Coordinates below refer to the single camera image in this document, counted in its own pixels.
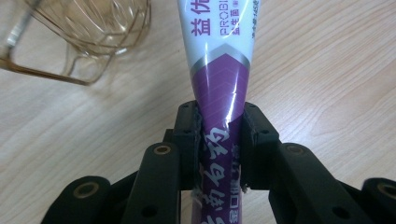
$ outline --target purple label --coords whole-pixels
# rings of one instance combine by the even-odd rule
[[[201,214],[192,222],[239,223],[239,129],[248,69],[235,58],[223,54],[193,75],[192,86],[204,119],[205,139],[199,198],[202,206],[194,205],[194,212],[200,209]]]

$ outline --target light wood tabletop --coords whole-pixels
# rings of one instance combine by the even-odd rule
[[[247,101],[335,178],[358,189],[396,180],[396,2],[264,0],[259,17]],[[62,69],[59,36],[38,21],[26,35],[19,62]],[[0,223],[40,223],[85,175],[114,183],[136,171],[193,99],[176,0],[152,0],[145,41],[90,87],[1,70]],[[243,220],[276,223],[268,192],[243,195]]]

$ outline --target metal screw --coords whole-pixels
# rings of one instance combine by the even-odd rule
[[[287,146],[286,149],[296,155],[301,155],[304,154],[304,150],[301,147],[292,145],[292,146]]]
[[[99,190],[99,185],[96,182],[84,183],[73,191],[73,195],[78,199],[84,199],[92,196]]]
[[[386,183],[379,183],[377,187],[381,193],[387,195],[391,199],[396,200],[396,187]]]
[[[169,146],[158,146],[154,148],[154,153],[157,155],[168,154],[172,149]]]

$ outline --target wood grain surface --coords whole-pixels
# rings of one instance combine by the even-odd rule
[[[396,179],[396,1],[262,1],[257,30],[247,101],[281,140],[353,187]],[[18,62],[59,71],[64,48],[33,21]],[[82,176],[114,183],[136,171],[193,99],[176,0],[152,0],[144,43],[90,87],[0,71],[0,223],[39,223]],[[243,195],[244,223],[275,223],[267,197]]]

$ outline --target purple toothpaste tube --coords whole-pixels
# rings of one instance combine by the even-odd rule
[[[178,0],[205,140],[193,224],[242,223],[239,130],[259,8],[257,0]]]

